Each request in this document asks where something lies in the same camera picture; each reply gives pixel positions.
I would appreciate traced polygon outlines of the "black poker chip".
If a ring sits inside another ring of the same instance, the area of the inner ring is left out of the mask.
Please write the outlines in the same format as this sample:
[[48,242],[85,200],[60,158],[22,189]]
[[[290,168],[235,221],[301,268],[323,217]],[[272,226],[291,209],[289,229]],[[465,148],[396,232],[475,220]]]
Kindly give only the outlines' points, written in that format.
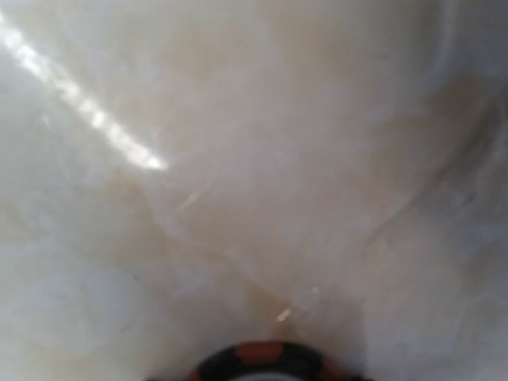
[[305,344],[250,341],[213,353],[182,377],[186,381],[365,380]]

